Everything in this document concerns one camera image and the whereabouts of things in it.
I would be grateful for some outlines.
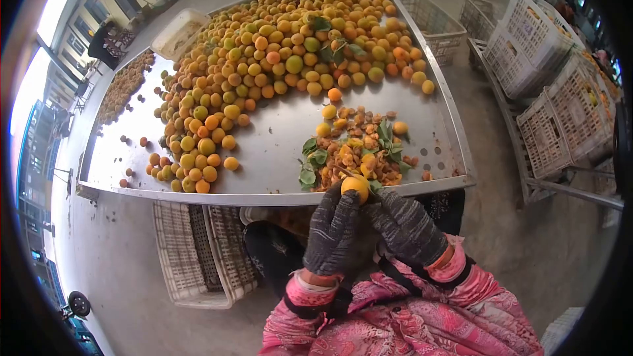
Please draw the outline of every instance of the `gloved hand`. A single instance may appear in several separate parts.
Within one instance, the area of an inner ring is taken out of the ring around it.
[[[360,196],[356,190],[341,196],[341,183],[326,191],[310,221],[303,266],[315,275],[344,273],[347,251],[354,240]]]
[[[433,223],[421,203],[381,189],[375,203],[363,207],[362,215],[382,235],[396,258],[410,267],[432,265],[446,251],[446,235]]]

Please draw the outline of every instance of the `pink sleeve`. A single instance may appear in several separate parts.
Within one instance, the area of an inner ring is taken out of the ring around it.
[[[451,260],[440,269],[428,270],[429,276],[437,282],[450,282],[457,278],[466,265],[466,254],[462,247],[463,238],[460,236],[446,235],[448,241],[455,248]],[[429,284],[422,278],[411,272],[411,267],[405,263],[391,259],[391,263],[415,286],[422,289],[424,298],[437,300],[466,308],[472,313],[485,317],[488,320],[516,320],[534,334],[534,329],[527,320],[518,299],[507,289],[501,287],[493,275],[476,264],[470,268],[470,274],[460,285],[451,291],[443,291]]]
[[[294,305],[316,307],[332,302],[337,288],[314,291],[302,285],[297,273],[286,285],[286,294]],[[317,337],[317,329],[325,320],[323,314],[316,319],[301,319],[281,300],[266,320],[260,355],[307,355]]]

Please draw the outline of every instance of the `black pants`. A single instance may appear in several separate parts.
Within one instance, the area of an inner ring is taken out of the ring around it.
[[[103,47],[97,47],[94,50],[89,49],[88,56],[100,59],[101,61],[103,61],[104,64],[107,65],[107,67],[111,68],[112,70],[116,69],[116,66],[120,61],[119,58],[116,58],[114,55],[107,52],[107,49]]]
[[[459,235],[465,193],[463,189],[415,198],[447,234]],[[303,268],[305,248],[295,235],[269,221],[256,221],[244,229],[246,250],[259,273],[279,298],[286,292],[290,273]]]

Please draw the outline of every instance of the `metal frame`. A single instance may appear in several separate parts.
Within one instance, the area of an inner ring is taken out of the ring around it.
[[[486,78],[490,82],[493,93],[495,94],[495,99],[497,100],[499,109],[501,109],[501,114],[506,123],[506,127],[508,128],[512,147],[514,148],[515,157],[517,159],[518,174],[521,181],[524,203],[528,205],[529,203],[541,200],[558,192],[622,211],[624,208],[624,202],[617,198],[580,190],[565,184],[556,183],[551,181],[551,179],[534,179],[534,173],[532,172],[530,166],[530,159],[527,155],[526,145],[523,142],[523,138],[521,137],[521,133],[519,132],[517,126],[517,116],[528,107],[529,102],[518,102],[506,97],[497,77],[493,74],[490,65],[488,65],[488,62],[483,56],[483,51],[486,49],[486,46],[487,42],[469,38],[468,47],[470,48],[470,56],[468,61],[470,62],[472,68],[481,67],[484,71]],[[594,176],[611,179],[615,178],[615,175],[612,173],[590,168],[569,166],[563,170],[563,173],[566,171],[587,172]]]

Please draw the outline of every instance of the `white plastic container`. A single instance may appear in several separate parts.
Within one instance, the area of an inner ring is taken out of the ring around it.
[[[194,9],[184,9],[154,38],[149,48],[162,58],[180,60],[211,17]]]
[[[597,70],[580,53],[569,59],[547,95],[574,160],[611,142],[615,105]]]
[[[466,29],[430,0],[400,0],[440,66],[452,65]]]
[[[516,39],[518,48],[537,70],[553,70],[574,45],[584,47],[569,24],[545,0],[510,0],[499,25]]]
[[[494,4],[486,0],[464,0],[460,23],[473,39],[488,42],[497,20]]]
[[[517,41],[500,24],[490,37],[484,57],[510,99],[535,97],[556,76],[532,66]]]
[[[154,227],[167,293],[176,306],[229,309],[257,288],[239,208],[155,201]]]
[[[526,145],[534,178],[542,179],[574,164],[547,87],[536,100],[517,116],[518,129]]]

